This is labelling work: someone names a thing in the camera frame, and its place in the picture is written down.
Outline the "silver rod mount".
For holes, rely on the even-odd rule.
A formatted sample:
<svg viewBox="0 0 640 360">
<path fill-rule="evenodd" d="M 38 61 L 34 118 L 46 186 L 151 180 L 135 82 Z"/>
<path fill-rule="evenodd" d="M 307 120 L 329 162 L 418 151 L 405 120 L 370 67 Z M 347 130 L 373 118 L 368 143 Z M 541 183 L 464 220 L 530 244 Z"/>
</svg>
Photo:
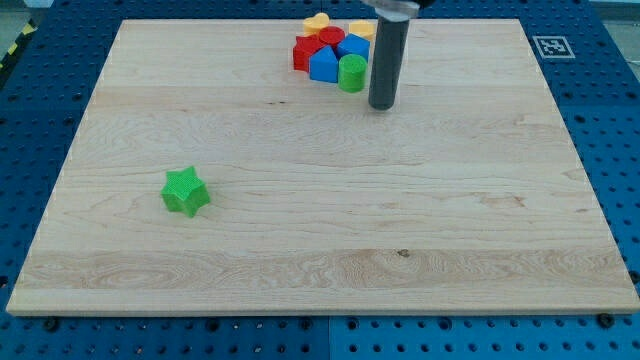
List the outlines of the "silver rod mount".
<svg viewBox="0 0 640 360">
<path fill-rule="evenodd" d="M 420 5 L 405 0 L 362 0 L 362 3 L 374 9 L 375 13 L 389 21 L 407 21 L 416 18 Z"/>
</svg>

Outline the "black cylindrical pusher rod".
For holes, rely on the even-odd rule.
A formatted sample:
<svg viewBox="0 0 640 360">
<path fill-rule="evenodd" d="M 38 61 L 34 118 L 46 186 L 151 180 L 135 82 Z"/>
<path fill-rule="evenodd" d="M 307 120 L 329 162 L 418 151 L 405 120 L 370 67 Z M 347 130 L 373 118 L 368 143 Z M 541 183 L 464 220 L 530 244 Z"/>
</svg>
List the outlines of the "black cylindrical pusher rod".
<svg viewBox="0 0 640 360">
<path fill-rule="evenodd" d="M 410 19 L 378 19 L 371 78 L 369 105 L 389 110 L 395 103 Z"/>
</svg>

